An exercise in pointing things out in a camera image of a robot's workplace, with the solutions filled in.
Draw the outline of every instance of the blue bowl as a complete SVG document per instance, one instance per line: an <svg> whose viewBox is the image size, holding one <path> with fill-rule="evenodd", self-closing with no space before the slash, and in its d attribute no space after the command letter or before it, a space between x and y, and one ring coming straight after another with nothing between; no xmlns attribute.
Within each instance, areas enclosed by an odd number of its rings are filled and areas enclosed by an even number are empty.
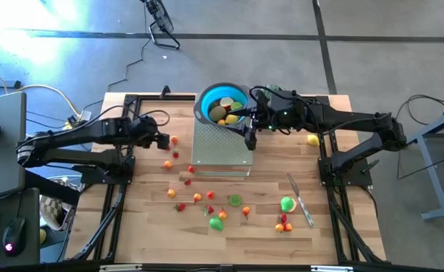
<svg viewBox="0 0 444 272"><path fill-rule="evenodd" d="M215 85L211 85L201 93L200 98L198 98L198 101L194 106L195 118L197 118L203 124L218 125L221 127L236 125L240 122L243 122L245 117L239 118L239 120L235 124L231 125L219 125L210 120L210 105L213 102L224 97L231 97L235 102L239 102L242 104L242 107L245 107L248 102L247 87L235 85L232 83L217 83Z"/></svg>

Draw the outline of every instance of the gray desk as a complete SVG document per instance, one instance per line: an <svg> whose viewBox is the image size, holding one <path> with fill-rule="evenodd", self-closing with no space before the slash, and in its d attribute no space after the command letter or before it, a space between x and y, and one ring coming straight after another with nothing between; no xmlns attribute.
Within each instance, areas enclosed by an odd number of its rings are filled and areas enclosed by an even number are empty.
<svg viewBox="0 0 444 272"><path fill-rule="evenodd" d="M17 217L20 194L16 193L0 200L0 268L12 265L38 264L39 251L39 190L27 189L22 193L22 203L18 217L25 218L25 249L16 257L3 253L3 230L12 218Z"/></svg>
<svg viewBox="0 0 444 272"><path fill-rule="evenodd" d="M0 96L0 196L23 189L24 169L17 163L16 146L25 138L26 95Z"/></svg>

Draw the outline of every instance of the wooden tabletop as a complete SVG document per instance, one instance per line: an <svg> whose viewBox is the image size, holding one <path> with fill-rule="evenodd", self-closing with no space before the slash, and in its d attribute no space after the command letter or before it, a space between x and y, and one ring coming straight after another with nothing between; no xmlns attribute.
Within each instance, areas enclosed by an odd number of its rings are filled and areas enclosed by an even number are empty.
<svg viewBox="0 0 444 272"><path fill-rule="evenodd" d="M106 93L103 108L123 104L126 93ZM351 111L347 95L330 95L331 106ZM197 177L188 172L193 139L193 102L143 101L141 111L163 109L171 116L160 131L179 137L179 158L158 150L156 144L148 150L136 148L135 175L128 186L124 213L117 245L116 262L132 263L230 263L230 264L336 264L334 238L326 191L319 185L317 158L319 148L306 143L306 131L289 136L263 131L257 134L253 153L253 167L249 177ZM122 109L110 111L104 117L121 115ZM166 117L154 114L158 122ZM340 150L348 150L359 143L354 131L337 131ZM93 150L112 148L94 145ZM173 168L162 169L167 159ZM279 215L279 203L284 196L294 197L286 173L298 183L301 197L315 222L309 228L300 207L287 215L293 225L291 232L278 233L274 226ZM184 180L190 178L190 186ZM176 198L166 195L176 190ZM66 257L74 256L88 241L99 224L106 186L94 185L79 201ZM214 200L206 199L206 192L216 193ZM348 187L349 205L356 230L374 253L385 259L373 202L358 187ZM201 193L203 200L192 205L193 195ZM227 197L240 194L243 205L231 207ZM187 204L177 212L177 202ZM203 208L211 205L217 214L223 207L228 213L225 229L209 228L210 216L203 216ZM241 208L249 206L248 219ZM349 247L346 232L341 236L347 256ZM104 255L110 241L110 229L104 241Z"/></svg>

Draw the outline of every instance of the gray floor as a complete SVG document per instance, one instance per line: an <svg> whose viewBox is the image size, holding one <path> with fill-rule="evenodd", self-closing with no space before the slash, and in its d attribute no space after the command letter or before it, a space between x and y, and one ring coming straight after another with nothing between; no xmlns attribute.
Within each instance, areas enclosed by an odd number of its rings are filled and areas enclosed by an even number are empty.
<svg viewBox="0 0 444 272"><path fill-rule="evenodd" d="M320 0L324 27L334 36L444 36L444 0ZM165 0L175 32L198 34L316 35L310 0L203 1ZM144 32L137 0L31 0L0 7L0 74L24 84L46 84L64 91L78 109L99 100L107 85L123 78L125 65L137 60L144 39L29 38L8 28L97 32ZM202 91L215 82L278 84L301 93L327 94L328 86L316 41L182 39L180 51L144 51L144 62L131 66L127 82L109 91ZM444 99L444 44L329 42L338 94L348 94L355 111L396 112L413 94ZM68 106L53 92L28 91L28 109L64 119ZM444 108L415 101L415 115L426 122ZM61 125L48 119L32 119ZM399 121L406 134L421 125L406 111ZM28 124L28 133L44 130ZM381 152L372 170L374 195L388 260L395 264L444 269L444 219L423 222L421 212L438 207L426 172L396 179L396 154ZM402 174L422 166L418 149L402 152ZM63 171L40 168L45 176ZM55 260L42 253L42 260Z"/></svg>

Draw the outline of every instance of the knife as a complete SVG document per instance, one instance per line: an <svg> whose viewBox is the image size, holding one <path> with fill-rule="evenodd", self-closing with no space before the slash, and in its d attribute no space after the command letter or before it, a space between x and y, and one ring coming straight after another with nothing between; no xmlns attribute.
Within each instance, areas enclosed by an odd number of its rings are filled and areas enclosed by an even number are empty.
<svg viewBox="0 0 444 272"><path fill-rule="evenodd" d="M299 187L297 186L296 182L294 181L294 179L292 178L292 176L289 173L287 173L287 178L289 179L290 185L292 186L292 190L294 190L294 193L296 193L297 200L299 200L299 204L300 204L301 208L303 208L304 215L306 215L306 219L307 219L307 222L309 223L309 226L313 227L314 221L312 220L311 215L309 214L309 211L306 208L306 205L304 205L303 199L300 197Z"/></svg>

